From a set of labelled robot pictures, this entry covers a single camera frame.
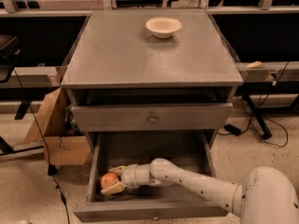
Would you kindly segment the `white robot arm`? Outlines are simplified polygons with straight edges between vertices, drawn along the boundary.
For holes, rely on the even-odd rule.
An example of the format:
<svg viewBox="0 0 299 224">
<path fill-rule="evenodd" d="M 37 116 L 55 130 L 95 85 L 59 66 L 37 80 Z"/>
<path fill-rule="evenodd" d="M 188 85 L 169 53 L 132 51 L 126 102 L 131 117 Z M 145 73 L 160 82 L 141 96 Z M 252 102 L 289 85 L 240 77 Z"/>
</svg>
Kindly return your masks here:
<svg viewBox="0 0 299 224">
<path fill-rule="evenodd" d="M 241 224 L 299 224 L 295 188 L 287 176 L 272 167 L 253 169 L 238 185 L 157 158 L 149 164 L 111 168 L 102 176 L 100 184 L 104 195 L 141 186 L 178 184 L 240 217 Z"/>
</svg>

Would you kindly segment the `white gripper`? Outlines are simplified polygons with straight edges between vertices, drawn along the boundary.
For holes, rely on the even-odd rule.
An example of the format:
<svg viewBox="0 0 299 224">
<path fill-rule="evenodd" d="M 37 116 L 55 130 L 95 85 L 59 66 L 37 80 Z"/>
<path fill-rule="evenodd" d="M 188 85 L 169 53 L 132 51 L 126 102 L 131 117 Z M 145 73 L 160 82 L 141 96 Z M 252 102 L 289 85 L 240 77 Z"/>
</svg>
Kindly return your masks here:
<svg viewBox="0 0 299 224">
<path fill-rule="evenodd" d="M 137 189 L 141 186 L 152 186 L 156 183 L 155 179 L 150 173 L 149 164 L 130 164 L 127 167 L 125 165 L 110 168 L 108 170 L 121 177 L 119 180 L 113 181 L 101 190 L 101 193 L 105 196 L 121 193 L 128 189 Z"/>
</svg>

